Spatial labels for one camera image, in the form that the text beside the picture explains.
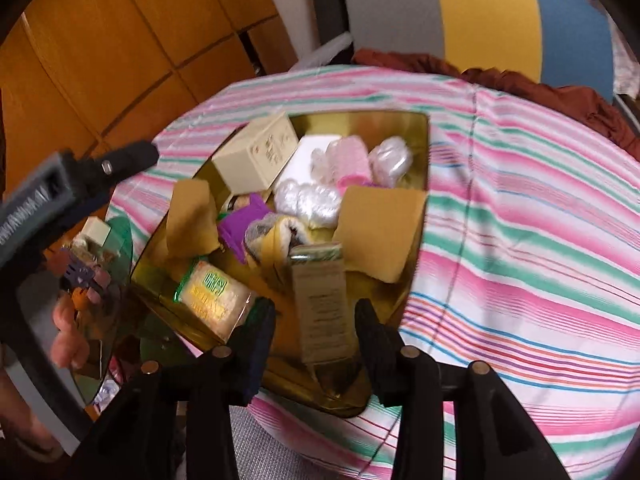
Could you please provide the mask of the person left hand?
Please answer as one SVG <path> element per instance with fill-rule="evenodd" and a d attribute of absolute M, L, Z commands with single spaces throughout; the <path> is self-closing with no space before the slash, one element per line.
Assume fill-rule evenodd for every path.
<path fill-rule="evenodd" d="M 73 288 L 64 276 L 67 266 L 68 258 L 62 252 L 50 255 L 47 261 L 47 270 L 62 286 L 51 314 L 58 332 L 51 344 L 50 358 L 58 368 L 80 370 L 90 356 L 89 339 L 85 334 L 89 316 L 102 306 L 105 297 L 93 287 Z"/>

